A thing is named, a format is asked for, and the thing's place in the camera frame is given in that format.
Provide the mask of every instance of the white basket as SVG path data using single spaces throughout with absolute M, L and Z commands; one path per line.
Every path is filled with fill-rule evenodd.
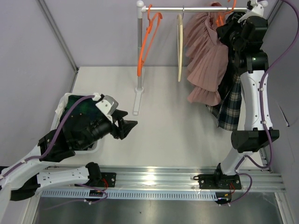
M 73 95 L 71 93 L 66 93 L 63 97 L 61 97 L 60 101 L 59 101 L 59 104 L 58 104 L 58 107 L 57 109 L 55 110 L 55 116 L 54 116 L 54 119 L 53 119 L 53 123 L 52 123 L 52 126 L 51 126 L 51 130 L 54 130 L 58 127 L 59 125 L 59 120 L 60 120 L 60 117 L 61 115 L 63 114 L 64 112 L 64 108 L 66 107 L 67 103 L 68 103 L 68 100 L 69 100 L 69 96 L 70 95 Z M 86 94 L 75 94 L 76 96 L 87 96 Z M 96 151 L 99 150 L 99 148 L 101 147 L 101 144 L 100 143 L 101 140 L 98 140 L 96 141 L 94 144 L 93 144 L 93 147 L 91 148 L 88 148 L 87 150 L 85 151 L 75 151 L 76 154 L 80 155 L 80 154 L 86 154 L 86 153 L 94 153 Z

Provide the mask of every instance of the gray wall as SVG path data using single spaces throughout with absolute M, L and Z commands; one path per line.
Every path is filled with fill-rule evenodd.
M 74 74 L 35 0 L 2 0 L 0 34 L 0 164 L 9 166 L 50 130 Z M 24 206 L 9 205 L 2 223 L 17 223 Z
M 134 66 L 137 63 L 137 0 L 47 0 L 78 66 Z M 200 7 L 212 0 L 144 0 L 154 7 Z M 232 6 L 220 0 L 223 6 Z M 247 0 L 238 0 L 246 7 Z M 270 0 L 267 15 L 276 0 Z M 177 65 L 177 15 L 163 13 L 163 19 L 146 65 Z M 184 23 L 191 13 L 184 14 Z M 143 33 L 148 26 L 143 16 Z
M 292 0 L 297 7 L 299 2 Z M 272 23 L 263 49 L 272 63 L 292 42 L 297 30 L 293 10 L 283 4 Z M 299 42 L 269 74 L 269 107 L 274 128 L 280 137 L 274 142 L 273 170 L 282 174 L 294 216 L 299 222 Z

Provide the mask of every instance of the perforated metal rail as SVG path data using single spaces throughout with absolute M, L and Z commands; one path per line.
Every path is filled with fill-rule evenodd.
M 67 198 L 100 198 L 89 196 L 87 189 L 50 189 L 42 193 L 42 197 L 67 197 Z M 190 200 L 190 201 L 215 201 L 214 192 L 182 192 L 182 191 L 138 191 L 138 190 L 107 190 L 110 199 L 143 199 L 143 200 Z

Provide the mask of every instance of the pink dress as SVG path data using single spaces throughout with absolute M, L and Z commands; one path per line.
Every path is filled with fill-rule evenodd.
M 186 56 L 190 58 L 187 79 L 194 85 L 187 98 L 191 103 L 215 106 L 221 101 L 218 85 L 227 68 L 228 47 L 218 40 L 217 16 L 218 13 L 198 13 L 184 29 Z

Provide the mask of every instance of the white rack post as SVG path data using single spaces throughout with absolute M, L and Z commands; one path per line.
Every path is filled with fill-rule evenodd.
M 137 33 L 138 33 L 138 58 L 140 56 L 142 47 L 142 17 L 143 13 L 148 12 L 149 8 L 144 5 L 142 0 L 137 1 Z M 231 7 L 151 7 L 151 12 L 229 12 Z M 234 8 L 234 12 L 246 12 L 247 8 Z M 136 97 L 134 103 L 133 114 L 139 114 L 141 103 L 141 96 L 144 93 L 144 68 L 142 68 L 141 75 L 138 77 L 137 87 L 135 88 Z

